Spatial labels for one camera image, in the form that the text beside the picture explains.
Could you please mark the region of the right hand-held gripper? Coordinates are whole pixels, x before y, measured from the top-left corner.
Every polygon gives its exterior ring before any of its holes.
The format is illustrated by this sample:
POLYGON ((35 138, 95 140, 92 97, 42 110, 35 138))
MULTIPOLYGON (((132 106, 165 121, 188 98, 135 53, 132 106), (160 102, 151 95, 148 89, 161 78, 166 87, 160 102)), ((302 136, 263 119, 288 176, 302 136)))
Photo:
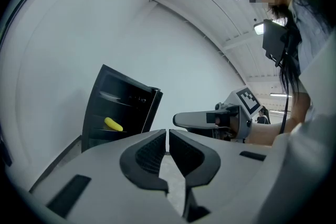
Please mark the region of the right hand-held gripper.
POLYGON ((234 90, 224 102, 215 105, 214 111, 182 112, 173 116, 173 124, 189 129, 215 129, 213 137, 233 142, 244 142, 250 134, 252 118, 261 109, 261 104, 247 86, 234 90), (239 119, 239 131, 231 137, 229 119, 239 119))

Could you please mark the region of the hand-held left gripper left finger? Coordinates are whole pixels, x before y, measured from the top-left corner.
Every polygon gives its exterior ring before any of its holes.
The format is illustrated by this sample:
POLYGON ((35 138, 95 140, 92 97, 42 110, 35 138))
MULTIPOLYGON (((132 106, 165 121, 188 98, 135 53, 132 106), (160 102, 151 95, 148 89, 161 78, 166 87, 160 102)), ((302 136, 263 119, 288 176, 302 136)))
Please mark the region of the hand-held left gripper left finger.
POLYGON ((165 139, 157 130, 93 147, 33 195, 66 224, 182 224, 159 177, 165 139))

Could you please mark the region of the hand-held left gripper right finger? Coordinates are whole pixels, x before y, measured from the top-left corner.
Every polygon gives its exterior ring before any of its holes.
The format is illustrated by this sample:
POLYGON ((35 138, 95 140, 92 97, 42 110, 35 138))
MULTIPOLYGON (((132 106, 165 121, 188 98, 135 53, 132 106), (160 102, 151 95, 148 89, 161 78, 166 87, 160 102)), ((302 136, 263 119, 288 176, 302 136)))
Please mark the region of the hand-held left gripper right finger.
POLYGON ((183 218, 191 224, 283 224, 274 187, 288 135, 271 147, 169 131, 170 154, 185 179, 183 218))

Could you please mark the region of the black cabinet fridge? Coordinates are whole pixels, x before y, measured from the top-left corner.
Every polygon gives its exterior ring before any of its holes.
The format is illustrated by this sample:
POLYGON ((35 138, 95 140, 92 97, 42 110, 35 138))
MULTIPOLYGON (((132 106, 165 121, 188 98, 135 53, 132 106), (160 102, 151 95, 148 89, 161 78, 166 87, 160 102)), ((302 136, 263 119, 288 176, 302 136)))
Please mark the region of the black cabinet fridge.
POLYGON ((83 121, 81 151, 148 132, 163 93, 102 65, 93 85, 83 121), (106 126, 111 118, 123 132, 106 126))

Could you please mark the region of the person's right forearm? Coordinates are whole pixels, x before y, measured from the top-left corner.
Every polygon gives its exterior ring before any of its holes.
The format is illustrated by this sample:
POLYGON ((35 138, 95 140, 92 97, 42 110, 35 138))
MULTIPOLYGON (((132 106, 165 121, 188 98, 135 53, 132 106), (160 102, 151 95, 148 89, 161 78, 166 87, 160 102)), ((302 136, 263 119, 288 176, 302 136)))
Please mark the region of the person's right forearm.
POLYGON ((272 146, 279 134, 290 133, 298 124, 305 121, 307 112, 311 106, 311 99, 307 93, 294 93, 292 97, 291 116, 286 120, 285 128, 281 130, 281 124, 259 124, 251 125, 250 134, 245 142, 248 144, 272 146))

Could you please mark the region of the person's right hand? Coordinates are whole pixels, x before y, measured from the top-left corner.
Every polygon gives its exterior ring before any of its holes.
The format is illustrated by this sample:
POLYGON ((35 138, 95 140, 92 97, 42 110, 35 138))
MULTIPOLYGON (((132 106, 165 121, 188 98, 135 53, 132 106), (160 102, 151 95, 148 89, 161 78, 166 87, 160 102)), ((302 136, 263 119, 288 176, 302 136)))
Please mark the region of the person's right hand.
POLYGON ((229 118, 229 129, 231 137, 235 138, 239 131, 239 119, 236 116, 229 118))

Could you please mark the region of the black chest-mounted box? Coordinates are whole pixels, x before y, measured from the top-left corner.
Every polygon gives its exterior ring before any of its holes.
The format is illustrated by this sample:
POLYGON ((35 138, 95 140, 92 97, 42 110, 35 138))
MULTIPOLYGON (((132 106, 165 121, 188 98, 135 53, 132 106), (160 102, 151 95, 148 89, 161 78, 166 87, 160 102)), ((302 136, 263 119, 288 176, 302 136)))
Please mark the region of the black chest-mounted box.
POLYGON ((266 57, 280 65, 287 43, 288 29, 269 19, 264 20, 263 49, 266 57))

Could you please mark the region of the ceiling light panel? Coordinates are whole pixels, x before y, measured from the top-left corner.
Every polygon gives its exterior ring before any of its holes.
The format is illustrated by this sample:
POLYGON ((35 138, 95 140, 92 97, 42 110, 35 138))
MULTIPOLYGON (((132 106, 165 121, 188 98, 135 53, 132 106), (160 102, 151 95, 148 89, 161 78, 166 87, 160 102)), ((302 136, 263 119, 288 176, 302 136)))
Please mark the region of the ceiling light panel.
POLYGON ((254 24, 254 31, 257 35, 263 35, 265 31, 264 21, 254 24))

